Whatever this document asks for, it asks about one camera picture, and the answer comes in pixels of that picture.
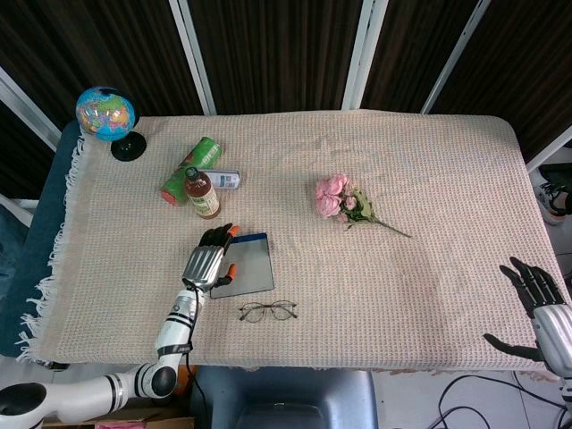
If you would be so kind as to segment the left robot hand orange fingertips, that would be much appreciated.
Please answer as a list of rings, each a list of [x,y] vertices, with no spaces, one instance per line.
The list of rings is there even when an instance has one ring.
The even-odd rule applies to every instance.
[[[232,223],[205,231],[198,245],[191,252],[181,280],[188,290],[208,293],[212,288],[225,286],[235,279],[237,266],[229,265],[225,276],[219,271],[226,252],[240,227]]]

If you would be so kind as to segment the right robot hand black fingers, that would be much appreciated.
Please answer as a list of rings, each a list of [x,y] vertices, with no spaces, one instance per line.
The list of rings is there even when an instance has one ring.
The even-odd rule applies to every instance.
[[[534,348],[509,345],[492,334],[485,340],[498,351],[534,362],[542,362],[553,374],[571,380],[571,306],[567,304],[550,274],[516,257],[511,267],[500,271],[509,278],[535,334]]]

